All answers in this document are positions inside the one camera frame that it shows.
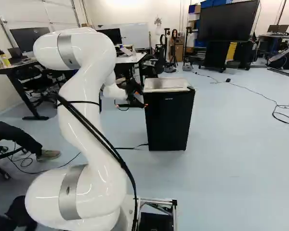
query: laptop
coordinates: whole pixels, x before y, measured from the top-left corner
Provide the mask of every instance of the laptop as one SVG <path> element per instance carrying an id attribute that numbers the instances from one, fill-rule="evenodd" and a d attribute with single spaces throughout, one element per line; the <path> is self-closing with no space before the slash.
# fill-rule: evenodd
<path id="1" fill-rule="evenodd" d="M 278 33 L 285 34 L 289 28 L 289 25 L 280 25 L 278 29 Z"/>
<path id="2" fill-rule="evenodd" d="M 277 33 L 280 25 L 270 25 L 268 28 L 268 33 Z"/>

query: office chair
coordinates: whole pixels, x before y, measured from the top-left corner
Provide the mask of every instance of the office chair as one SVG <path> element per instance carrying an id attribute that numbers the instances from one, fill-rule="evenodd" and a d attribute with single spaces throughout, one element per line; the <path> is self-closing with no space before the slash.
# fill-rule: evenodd
<path id="1" fill-rule="evenodd" d="M 164 47 L 156 46 L 155 54 L 146 55 L 143 59 L 145 78 L 158 78 L 158 75 L 164 72 L 165 64 Z"/>
<path id="2" fill-rule="evenodd" d="M 16 150 L 13 150 L 11 152 L 7 152 L 9 150 L 8 147 L 4 147 L 4 146 L 0 146 L 0 160 L 1 159 L 4 159 L 6 157 L 9 157 L 11 155 L 14 155 L 20 151 L 22 151 L 23 153 L 27 153 L 27 150 L 24 149 L 23 147 L 20 147 Z M 6 179 L 6 180 L 9 180 L 11 178 L 11 176 L 6 172 L 4 171 L 1 167 L 0 167 L 0 174 Z"/>
<path id="3" fill-rule="evenodd" d="M 32 101 L 35 107 L 40 106 L 43 102 L 50 102 L 54 108 L 57 108 L 57 100 L 53 98 L 53 93 L 57 93 L 61 87 L 60 84 L 65 83 L 63 80 L 59 80 L 59 77 L 62 77 L 62 75 L 63 72 L 61 71 L 39 69 L 35 66 L 16 71 L 16 76 L 19 80 L 23 81 L 22 84 L 25 91 L 28 92 L 27 94 L 30 96 L 33 93 L 40 95 L 36 97 L 36 100 Z M 58 89 L 50 90 L 55 85 L 58 85 Z"/>

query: table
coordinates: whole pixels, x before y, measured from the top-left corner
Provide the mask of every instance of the table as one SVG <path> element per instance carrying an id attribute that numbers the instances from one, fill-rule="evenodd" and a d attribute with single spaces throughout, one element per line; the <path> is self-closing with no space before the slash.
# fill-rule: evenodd
<path id="1" fill-rule="evenodd" d="M 279 38 L 279 39 L 289 39 L 289 35 L 259 35 L 259 37 L 270 37 L 270 38 Z"/>
<path id="2" fill-rule="evenodd" d="M 278 47 L 277 47 L 277 44 L 278 44 L 278 39 L 289 39 L 289 35 L 266 35 L 266 34 L 263 34 L 263 35 L 259 35 L 259 39 L 260 39 L 260 42 L 262 42 L 263 38 L 269 38 L 269 39 L 273 39 L 273 45 L 271 47 L 271 50 L 270 52 L 273 53 L 274 51 L 277 51 Z"/>
<path id="3" fill-rule="evenodd" d="M 19 79 L 15 76 L 15 73 L 17 70 L 22 68 L 28 68 L 30 66 L 34 66 L 39 64 L 37 60 L 28 61 L 26 63 L 20 64 L 20 65 L 10 65 L 5 68 L 0 68 L 0 75 L 7 75 L 10 82 L 14 86 L 15 90 L 18 92 L 19 96 L 22 98 L 22 100 L 25 102 L 29 110 L 32 112 L 33 116 L 25 116 L 23 117 L 23 120 L 47 120 L 49 117 L 46 116 L 40 116 L 34 107 L 34 105 L 31 103 L 30 99 L 27 97 L 26 92 L 24 90 L 24 87 L 22 83 L 19 81 Z"/>
<path id="4" fill-rule="evenodd" d="M 144 76 L 143 76 L 143 64 L 141 60 L 146 56 L 146 52 L 144 53 L 136 53 L 136 56 L 130 57 L 117 57 L 116 65 L 128 65 L 130 68 L 134 66 L 134 64 L 139 65 L 139 77 L 140 77 L 140 84 L 144 86 Z"/>

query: black cable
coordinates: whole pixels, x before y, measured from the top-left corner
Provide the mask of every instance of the black cable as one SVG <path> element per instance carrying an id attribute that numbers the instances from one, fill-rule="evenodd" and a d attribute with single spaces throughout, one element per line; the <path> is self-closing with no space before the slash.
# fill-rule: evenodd
<path id="1" fill-rule="evenodd" d="M 68 161 L 66 164 L 64 164 L 64 165 L 62 165 L 62 166 L 59 166 L 59 167 L 57 167 L 57 168 L 61 168 L 61 167 L 64 167 L 64 166 L 68 165 L 68 164 L 71 163 L 73 160 L 75 160 L 76 157 L 79 156 L 80 153 L 81 153 L 81 152 L 79 152 L 76 156 L 74 156 L 73 159 L 71 159 L 70 161 Z M 8 158 L 8 159 L 11 161 L 11 163 L 12 163 L 13 165 L 15 165 L 15 167 L 16 167 L 19 171 L 21 171 L 21 172 L 23 172 L 23 173 L 27 173 L 27 174 L 38 174 L 38 173 L 47 172 L 47 171 L 50 170 L 50 169 L 48 169 L 48 170 L 42 170 L 42 171 L 39 171 L 39 172 L 25 172 L 25 171 L 21 170 L 21 169 L 15 164 L 15 162 L 22 160 L 22 162 L 21 162 L 21 164 L 20 164 L 21 167 L 28 167 L 28 166 L 30 166 L 30 165 L 32 164 L 32 162 L 33 162 L 33 159 L 30 157 L 31 155 L 32 155 L 32 153 L 30 153 L 30 155 L 28 155 L 28 156 L 25 157 L 25 158 L 13 160 L 13 156 L 14 156 L 14 154 L 13 154 L 12 157 L 11 157 L 11 158 Z M 31 160 L 30 164 L 28 164 L 28 165 L 26 165 L 26 166 L 23 166 L 22 164 L 23 164 L 26 160 L 28 160 L 28 159 Z"/>
<path id="2" fill-rule="evenodd" d="M 127 109 L 125 109 L 125 110 L 120 109 L 119 106 L 118 106 L 117 108 L 118 108 L 120 111 L 123 111 L 123 112 L 126 112 L 127 110 L 129 110 L 129 107 L 128 107 Z"/>
<path id="3" fill-rule="evenodd" d="M 95 104 L 95 105 L 97 105 L 97 106 L 100 106 L 99 103 L 92 102 L 92 101 L 69 101 L 69 102 L 70 102 L 70 103 L 91 103 L 91 104 Z"/>
<path id="4" fill-rule="evenodd" d="M 136 183 L 135 179 L 127 167 L 126 163 L 117 152 L 115 147 L 110 143 L 110 141 L 98 130 L 82 113 L 80 113 L 71 103 L 69 103 L 66 99 L 57 95 L 58 101 L 109 151 L 109 153 L 118 161 L 122 169 L 126 172 L 128 177 L 130 178 L 133 190 L 134 190 L 134 200 L 135 200 L 135 208 L 134 208 L 134 218 L 132 224 L 132 231 L 136 230 L 137 217 L 138 217 L 138 206 L 137 206 L 137 192 L 136 192 Z"/>
<path id="5" fill-rule="evenodd" d="M 140 144 L 140 145 L 133 147 L 133 148 L 115 148 L 115 149 L 117 149 L 117 150 L 134 150 L 134 149 L 139 148 L 140 146 L 148 146 L 148 145 L 149 145 L 148 143 L 143 143 L 143 144 Z"/>
<path id="6" fill-rule="evenodd" d="M 210 82 L 210 84 L 218 84 L 218 83 L 222 83 L 222 82 L 219 82 L 217 79 L 215 79 L 215 78 L 213 78 L 213 77 L 211 77 L 211 76 L 201 75 L 201 74 L 199 74 L 199 73 L 197 73 L 197 72 L 195 72 L 195 74 L 196 74 L 196 75 L 199 75 L 199 76 L 205 76 L 205 77 L 208 77 L 208 78 L 213 79 L 214 82 Z"/>
<path id="7" fill-rule="evenodd" d="M 274 102 L 274 103 L 275 103 L 275 108 L 274 108 L 274 110 L 273 110 L 273 112 L 272 112 L 273 118 L 274 118 L 274 119 L 277 119 L 278 121 L 283 122 L 283 123 L 285 123 L 285 124 L 289 124 L 289 122 L 287 122 L 287 121 L 285 121 L 285 120 L 282 120 L 282 119 L 279 119 L 279 118 L 276 117 L 276 114 L 278 114 L 278 115 L 284 116 L 284 117 L 286 117 L 286 118 L 289 119 L 289 116 L 288 116 L 288 115 L 285 115 L 285 114 L 283 114 L 283 113 L 280 113 L 280 112 L 277 112 L 277 111 L 276 111 L 276 109 L 277 109 L 278 107 L 279 107 L 279 108 L 282 108 L 282 109 L 289 109 L 289 106 L 288 106 L 288 105 L 279 105 L 275 100 L 272 100 L 272 99 L 266 97 L 266 96 L 263 95 L 263 94 L 260 94 L 260 93 L 258 93 L 258 92 L 256 92 L 256 91 L 253 91 L 253 90 L 249 89 L 249 88 L 246 88 L 246 87 L 243 87 L 243 86 L 234 84 L 234 83 L 230 83 L 230 84 L 233 85 L 233 86 L 239 87 L 239 88 L 246 89 L 246 90 L 248 90 L 248 91 L 250 91 L 250 92 L 252 92 L 252 93 L 255 93 L 255 94 L 258 94 L 258 95 L 264 97 L 264 98 L 267 99 L 267 100 L 270 100 L 270 101 Z"/>
<path id="8" fill-rule="evenodd" d="M 64 164 L 64 165 L 62 165 L 62 166 L 59 166 L 59 167 L 56 167 L 56 168 L 61 168 L 61 167 L 64 167 L 64 166 L 68 165 L 68 164 L 71 163 L 73 160 L 75 160 L 76 157 L 79 156 L 80 153 L 81 153 L 81 152 L 79 152 L 76 156 L 74 156 L 73 159 L 71 159 L 70 161 L 68 161 L 66 164 Z M 47 171 L 50 170 L 50 169 L 47 169 L 47 170 L 42 170 L 42 171 L 39 171 L 39 172 L 25 172 L 25 171 L 21 170 L 21 169 L 17 166 L 17 164 L 14 163 L 14 162 L 19 161 L 19 160 L 21 160 L 21 159 L 16 160 L 16 161 L 13 161 L 11 158 L 8 158 L 8 159 L 11 161 L 11 163 L 12 163 L 13 165 L 15 165 L 15 167 L 16 167 L 19 171 L 21 171 L 21 172 L 23 172 L 23 173 L 27 173 L 27 174 L 39 174 L 39 173 L 47 172 Z"/>

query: large black monitor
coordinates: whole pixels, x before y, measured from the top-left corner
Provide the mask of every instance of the large black monitor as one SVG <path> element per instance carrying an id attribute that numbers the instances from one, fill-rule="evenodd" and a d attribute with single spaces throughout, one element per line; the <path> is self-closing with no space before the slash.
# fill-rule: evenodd
<path id="1" fill-rule="evenodd" d="M 122 38 L 121 38 L 121 33 L 120 29 L 107 29 L 107 30 L 98 30 L 98 32 L 101 32 L 105 35 L 107 35 L 111 41 L 114 43 L 114 45 L 117 44 L 122 44 Z"/>
<path id="2" fill-rule="evenodd" d="M 22 52 L 33 51 L 34 42 L 47 33 L 50 33 L 48 27 L 35 27 L 35 28 L 21 28 L 10 30 L 18 47 Z"/>
<path id="3" fill-rule="evenodd" d="M 201 9 L 197 39 L 247 41 L 253 33 L 259 1 L 243 1 Z"/>

